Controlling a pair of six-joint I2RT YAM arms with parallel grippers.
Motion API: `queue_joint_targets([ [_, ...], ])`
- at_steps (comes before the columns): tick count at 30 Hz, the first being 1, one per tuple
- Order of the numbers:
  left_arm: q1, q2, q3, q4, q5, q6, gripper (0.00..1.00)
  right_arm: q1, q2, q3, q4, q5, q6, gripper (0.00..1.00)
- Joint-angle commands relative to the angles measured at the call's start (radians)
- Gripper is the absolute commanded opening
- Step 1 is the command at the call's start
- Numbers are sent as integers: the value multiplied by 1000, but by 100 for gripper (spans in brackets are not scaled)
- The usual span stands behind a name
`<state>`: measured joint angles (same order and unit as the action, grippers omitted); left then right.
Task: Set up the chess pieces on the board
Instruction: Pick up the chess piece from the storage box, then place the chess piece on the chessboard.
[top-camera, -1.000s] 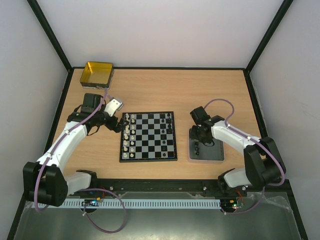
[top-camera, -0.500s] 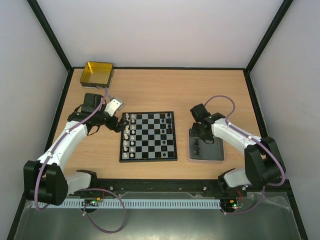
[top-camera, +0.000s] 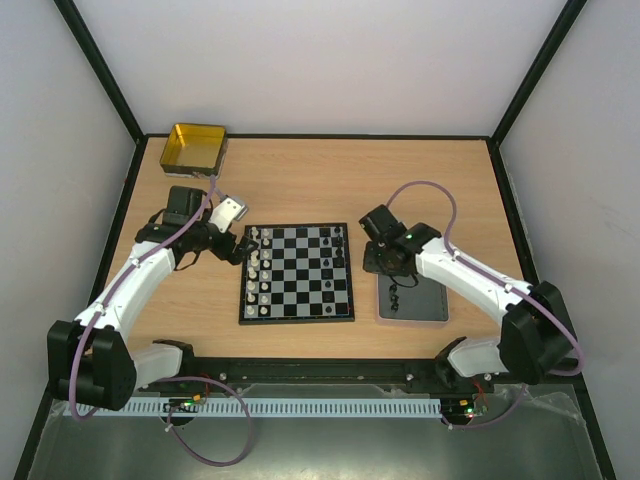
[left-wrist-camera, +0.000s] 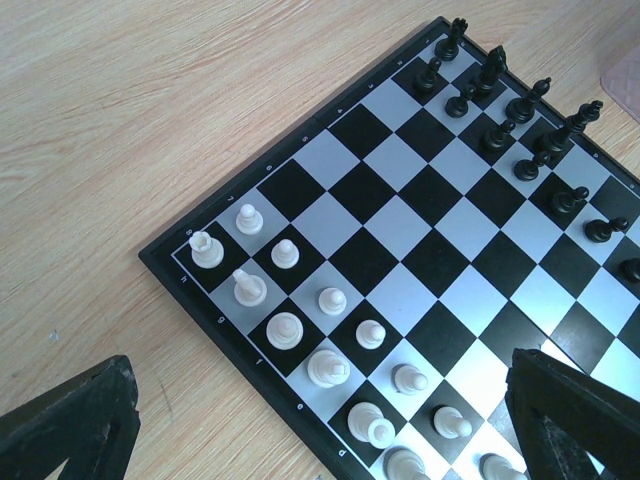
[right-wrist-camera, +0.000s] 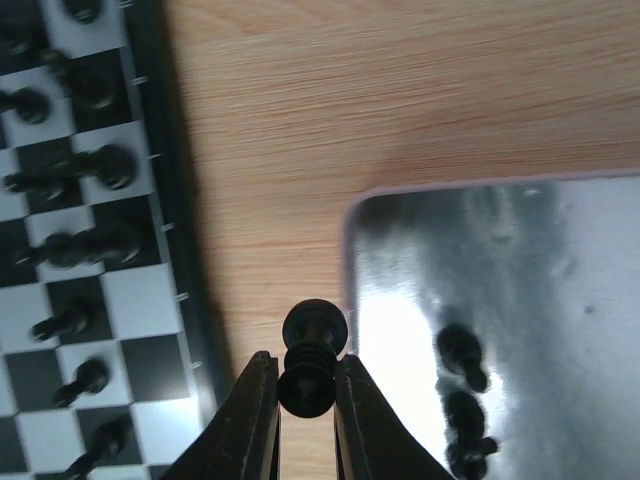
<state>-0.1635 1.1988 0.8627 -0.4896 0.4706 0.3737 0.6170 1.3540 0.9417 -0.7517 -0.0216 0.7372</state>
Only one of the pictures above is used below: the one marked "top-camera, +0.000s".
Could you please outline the black and grey chessboard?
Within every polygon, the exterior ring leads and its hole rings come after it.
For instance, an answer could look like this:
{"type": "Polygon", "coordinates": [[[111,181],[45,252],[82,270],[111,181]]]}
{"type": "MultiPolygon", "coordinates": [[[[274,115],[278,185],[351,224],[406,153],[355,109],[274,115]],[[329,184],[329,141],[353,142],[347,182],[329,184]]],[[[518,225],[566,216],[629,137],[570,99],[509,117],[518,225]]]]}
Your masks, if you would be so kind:
{"type": "Polygon", "coordinates": [[[245,234],[259,243],[243,263],[239,320],[241,325],[353,322],[355,306],[348,225],[344,222],[248,225],[245,234]],[[342,227],[342,235],[334,228],[342,227]],[[331,245],[322,238],[331,236],[331,245]],[[343,257],[334,238],[342,236],[343,257]],[[254,317],[245,316],[253,305],[254,317]],[[326,305],[333,314],[326,315],[326,305]],[[261,306],[270,309],[259,315],[261,306]]]}

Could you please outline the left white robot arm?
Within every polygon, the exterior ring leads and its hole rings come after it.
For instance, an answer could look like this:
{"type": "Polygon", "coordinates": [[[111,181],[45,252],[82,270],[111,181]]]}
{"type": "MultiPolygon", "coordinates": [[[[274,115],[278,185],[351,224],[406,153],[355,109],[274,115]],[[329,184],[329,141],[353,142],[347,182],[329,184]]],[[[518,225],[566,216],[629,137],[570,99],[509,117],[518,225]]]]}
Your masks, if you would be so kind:
{"type": "Polygon", "coordinates": [[[256,250],[255,241],[231,230],[247,210],[243,201],[220,195],[216,187],[172,187],[166,206],[137,232],[124,265],[105,289],[74,320],[52,325],[48,386],[54,398],[67,401],[74,419],[85,419],[81,406],[91,413],[117,411],[135,390],[179,374],[192,353],[190,345],[160,340],[132,353],[127,339],[157,288],[181,270],[185,256],[210,252],[239,265],[256,250]]]}

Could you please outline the pink tray of black pieces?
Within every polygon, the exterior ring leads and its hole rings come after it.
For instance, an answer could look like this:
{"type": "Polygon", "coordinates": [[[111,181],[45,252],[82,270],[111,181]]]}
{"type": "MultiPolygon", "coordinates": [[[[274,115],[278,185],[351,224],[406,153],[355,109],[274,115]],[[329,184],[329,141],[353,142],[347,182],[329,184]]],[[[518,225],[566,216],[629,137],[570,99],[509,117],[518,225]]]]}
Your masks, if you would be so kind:
{"type": "Polygon", "coordinates": [[[387,326],[440,327],[449,321],[447,289],[421,276],[377,276],[376,321],[387,326]]]}

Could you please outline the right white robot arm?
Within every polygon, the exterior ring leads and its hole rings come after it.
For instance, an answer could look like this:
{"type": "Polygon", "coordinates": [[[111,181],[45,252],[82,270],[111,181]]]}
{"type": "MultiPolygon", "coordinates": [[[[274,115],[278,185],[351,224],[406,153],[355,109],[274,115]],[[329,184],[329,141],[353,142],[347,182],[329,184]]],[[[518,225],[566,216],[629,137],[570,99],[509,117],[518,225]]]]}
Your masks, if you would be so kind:
{"type": "Polygon", "coordinates": [[[459,337],[438,354],[436,379],[443,389],[458,391],[471,377],[484,374],[509,374],[529,385],[549,374],[564,374],[559,365],[577,349],[576,338],[554,285],[502,275],[456,249],[431,226],[405,227],[385,205],[371,210],[359,224],[369,238],[363,258],[366,272],[435,281],[498,324],[499,336],[459,337]]]}

